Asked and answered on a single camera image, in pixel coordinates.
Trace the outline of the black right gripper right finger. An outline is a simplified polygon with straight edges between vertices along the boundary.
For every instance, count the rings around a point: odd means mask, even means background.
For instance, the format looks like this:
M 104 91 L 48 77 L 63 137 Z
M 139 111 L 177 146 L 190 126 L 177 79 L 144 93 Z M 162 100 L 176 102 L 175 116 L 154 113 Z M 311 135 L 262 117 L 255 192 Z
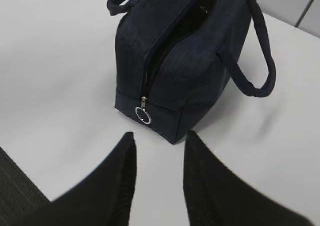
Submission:
M 184 148 L 183 189 L 190 225 L 312 225 L 241 180 L 191 130 Z

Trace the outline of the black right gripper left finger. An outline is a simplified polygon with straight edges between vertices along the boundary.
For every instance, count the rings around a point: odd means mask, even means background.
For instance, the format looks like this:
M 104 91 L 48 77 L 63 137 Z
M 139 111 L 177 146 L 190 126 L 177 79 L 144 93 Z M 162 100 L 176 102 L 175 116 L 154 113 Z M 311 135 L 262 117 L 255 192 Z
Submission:
M 103 162 L 18 225 L 128 225 L 137 176 L 137 148 L 127 132 Z

